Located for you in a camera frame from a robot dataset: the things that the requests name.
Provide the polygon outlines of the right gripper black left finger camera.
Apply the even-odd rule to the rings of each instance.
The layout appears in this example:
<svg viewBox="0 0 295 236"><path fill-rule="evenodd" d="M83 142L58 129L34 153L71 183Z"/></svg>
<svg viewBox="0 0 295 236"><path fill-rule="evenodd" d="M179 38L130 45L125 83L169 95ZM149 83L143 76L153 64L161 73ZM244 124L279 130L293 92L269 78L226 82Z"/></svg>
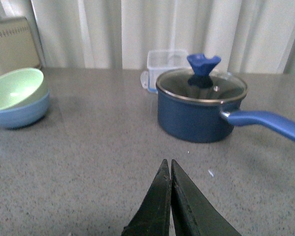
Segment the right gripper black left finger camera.
<svg viewBox="0 0 295 236"><path fill-rule="evenodd" d="M121 234L123 236L168 236L171 188L168 161L164 159L138 211Z"/></svg>

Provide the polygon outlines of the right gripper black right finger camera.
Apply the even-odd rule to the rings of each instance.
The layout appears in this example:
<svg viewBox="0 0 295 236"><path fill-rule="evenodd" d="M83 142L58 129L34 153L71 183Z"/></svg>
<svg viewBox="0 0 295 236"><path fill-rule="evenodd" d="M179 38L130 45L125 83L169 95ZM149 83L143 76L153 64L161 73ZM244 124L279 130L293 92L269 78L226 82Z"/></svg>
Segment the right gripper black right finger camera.
<svg viewBox="0 0 295 236"><path fill-rule="evenodd" d="M240 235L174 159L171 162L171 177L171 207L177 236Z"/></svg>

